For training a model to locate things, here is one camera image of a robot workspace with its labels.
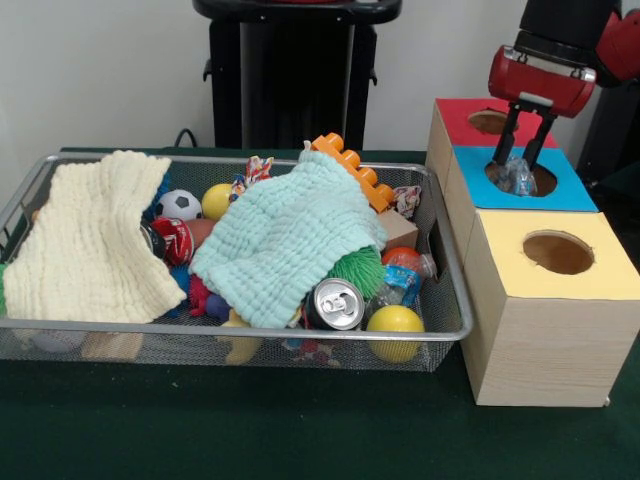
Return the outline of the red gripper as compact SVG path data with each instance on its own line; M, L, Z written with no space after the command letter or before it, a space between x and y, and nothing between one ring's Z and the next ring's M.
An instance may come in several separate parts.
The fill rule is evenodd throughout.
M528 167L534 168L555 115L574 118L580 113L594 91L596 79L596 72L589 67L570 67L511 46L501 46L491 64L488 89L493 97L511 103L493 162L504 165L513 148L521 111L520 104L515 102L529 102L548 108L552 113L538 113L540 125L523 152Z

